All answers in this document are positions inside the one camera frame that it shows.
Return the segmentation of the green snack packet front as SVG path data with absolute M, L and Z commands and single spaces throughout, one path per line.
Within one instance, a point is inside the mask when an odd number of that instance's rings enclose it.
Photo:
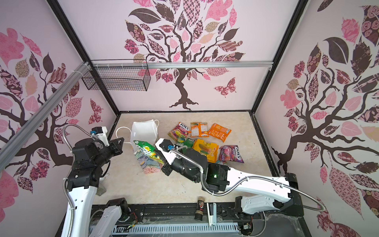
M 144 153 L 145 156 L 153 159 L 154 161 L 164 164 L 163 160 L 160 158 L 157 153 L 157 149 L 146 141 L 134 140 L 134 144 Z

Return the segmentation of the floral paper gift bag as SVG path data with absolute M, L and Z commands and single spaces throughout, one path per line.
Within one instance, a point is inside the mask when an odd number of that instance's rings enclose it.
M 116 129 L 118 132 L 127 130 L 130 138 L 126 139 L 125 144 L 132 146 L 133 154 L 145 174 L 161 172 L 164 161 L 157 154 L 155 143 L 158 139 L 159 120 L 151 119 L 148 121 L 135 121 L 131 128 L 121 126 Z

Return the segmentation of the pink Fox's candy packet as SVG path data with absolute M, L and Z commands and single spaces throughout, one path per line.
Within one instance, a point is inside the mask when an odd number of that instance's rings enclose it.
M 219 160 L 221 162 L 238 162 L 244 163 L 244 160 L 239 152 L 237 145 L 225 145 L 220 148 Z

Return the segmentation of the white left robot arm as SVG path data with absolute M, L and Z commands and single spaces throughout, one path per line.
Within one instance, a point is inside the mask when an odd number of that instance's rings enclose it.
M 125 198 L 107 202 L 102 216 L 91 231 L 90 222 L 94 212 L 92 206 L 101 178 L 106 172 L 103 166 L 111 158 L 122 154 L 123 138 L 108 140 L 107 128 L 98 126 L 85 134 L 88 136 L 71 145 L 66 136 L 68 124 L 63 126 L 63 141 L 73 156 L 71 170 L 63 181 L 63 191 L 68 201 L 63 237 L 108 237 L 120 218 L 127 218 L 131 210 Z

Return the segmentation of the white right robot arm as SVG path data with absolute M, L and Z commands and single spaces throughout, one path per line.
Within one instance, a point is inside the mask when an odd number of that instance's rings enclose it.
M 321 201 L 298 189 L 295 174 L 281 177 L 267 177 L 250 174 L 234 168 L 209 163 L 205 156 L 194 149 L 173 145 L 158 146 L 158 155 L 163 158 L 163 172 L 169 176 L 175 171 L 214 197 L 223 197 L 234 191 L 250 193 L 249 197 L 238 196 L 235 199 L 237 213 L 253 215 L 258 212 L 279 211 L 293 217 L 304 216 L 304 210 L 326 211 Z

